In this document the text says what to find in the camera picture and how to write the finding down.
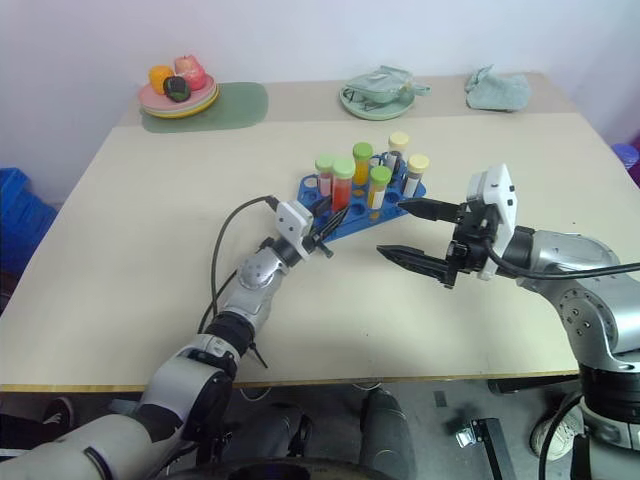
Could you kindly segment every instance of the table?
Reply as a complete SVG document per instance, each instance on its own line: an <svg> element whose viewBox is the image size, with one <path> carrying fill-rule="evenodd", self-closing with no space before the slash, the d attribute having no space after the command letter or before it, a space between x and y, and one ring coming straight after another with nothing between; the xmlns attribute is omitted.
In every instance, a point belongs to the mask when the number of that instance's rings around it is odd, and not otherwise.
<svg viewBox="0 0 640 480"><path fill-rule="evenodd" d="M241 130L151 134L132 107L97 153L31 260L0 319L5 391L139 391L194 334L209 301L218 229L261 194L295 197L321 152L392 131L432 161L428 195L459 203L475 172L505 162L518 223L597 237L637 258L640 193L609 148L542 75L525 112L464 106L464 77L428 79L405 117L357 120L339 82L267 85L264 122ZM460 275L454 290L379 255L404 244L444 257L453 227L404 216L337 240L285 278L238 385L571 374L577 365L553 308L512 280ZM226 235L221 280L267 235L254 206Z"/></svg>

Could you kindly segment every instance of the light green cloth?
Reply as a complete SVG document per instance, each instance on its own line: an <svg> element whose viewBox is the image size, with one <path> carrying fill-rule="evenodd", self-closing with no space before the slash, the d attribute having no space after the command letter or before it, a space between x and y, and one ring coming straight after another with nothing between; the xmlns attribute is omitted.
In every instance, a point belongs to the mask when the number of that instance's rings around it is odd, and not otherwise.
<svg viewBox="0 0 640 480"><path fill-rule="evenodd" d="M522 74L511 77L497 77L489 70L493 65L481 68L474 73L464 89L467 92L467 105L478 110L502 110L515 112L529 103L531 88L527 77Z"/></svg>

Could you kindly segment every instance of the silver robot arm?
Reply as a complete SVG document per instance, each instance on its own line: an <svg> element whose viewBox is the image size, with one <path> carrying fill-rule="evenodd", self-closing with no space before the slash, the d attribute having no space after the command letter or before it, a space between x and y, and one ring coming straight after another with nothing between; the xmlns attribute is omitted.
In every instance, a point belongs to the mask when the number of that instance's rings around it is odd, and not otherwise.
<svg viewBox="0 0 640 480"><path fill-rule="evenodd" d="M587 471L594 479L637 479L640 282L626 273L565 275L619 265L613 251L581 235L516 226L517 198L505 165L475 175L462 204L410 199L399 206L456 227L446 259L410 247L379 246L389 260L448 288L459 272L478 272L483 280L507 276L553 305L580 367L588 427L588 435L574 443L574 471Z"/></svg>
<svg viewBox="0 0 640 480"><path fill-rule="evenodd" d="M101 417L1 463L0 479L149 478L194 442L218 434L240 358L267 320L282 279L316 247L330 256L322 240L345 215L314 231L302 204L279 203L280 237L242 264L220 313L156 371L131 415Z"/></svg>

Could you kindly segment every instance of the yellow plate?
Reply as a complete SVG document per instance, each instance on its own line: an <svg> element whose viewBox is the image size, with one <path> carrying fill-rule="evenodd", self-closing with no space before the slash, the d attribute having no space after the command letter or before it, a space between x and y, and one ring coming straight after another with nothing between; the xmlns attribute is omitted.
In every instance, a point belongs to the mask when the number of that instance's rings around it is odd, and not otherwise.
<svg viewBox="0 0 640 480"><path fill-rule="evenodd" d="M209 99L207 100L205 103L203 103L202 105L198 105L196 108L194 108L193 110L187 110L186 112L179 112L179 113L155 113L155 112L149 112L147 110L145 110L145 112L153 117L158 117L158 118L184 118L184 117L190 117L191 115L195 115L196 113L200 113L203 110L206 110L207 108L209 108L211 106L211 104L213 102L215 102L216 98L218 98L218 95L220 95L220 89L216 88L216 93Z"/></svg>

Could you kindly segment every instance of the blue test tube rack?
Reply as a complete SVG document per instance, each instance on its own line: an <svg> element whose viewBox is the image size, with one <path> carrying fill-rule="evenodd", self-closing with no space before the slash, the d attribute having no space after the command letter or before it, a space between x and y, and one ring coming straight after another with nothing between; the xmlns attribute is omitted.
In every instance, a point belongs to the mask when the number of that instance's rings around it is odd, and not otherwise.
<svg viewBox="0 0 640 480"><path fill-rule="evenodd" d="M384 159L385 153L380 155L374 155L372 158L378 159L378 162L382 164L382 159ZM355 232L359 232L360 230L364 230L366 228L375 227L384 222L388 222L389 220L393 220L394 218L401 217L402 215L406 215L408 212L400 207L398 207L397 203L400 200L404 200L405 197L402 195L402 184L403 179L407 173L407 164L404 160L400 161L400 167L398 168L398 172L391 177L391 182L387 185L387 191L384 195L384 201L382 202L382 208L378 210L372 210L367 207L367 194L368 194L368 185L363 185L362 187L358 187L356 185L353 186L351 190L351 203L349 204L349 212L347 216L342 221L340 226L326 238L326 242L330 242L337 238L346 237ZM318 190L318 176L307 175L300 180L300 186L298 188L298 201L302 203L306 208L311 209L311 207L322 199L320 192ZM415 197L424 197L427 193L426 187L422 184L422 182L418 183L418 187L416 188L416 192L413 195ZM329 215L331 212L327 212L324 215L317 217L314 222L314 227L321 227L327 220L329 219Z"/></svg>

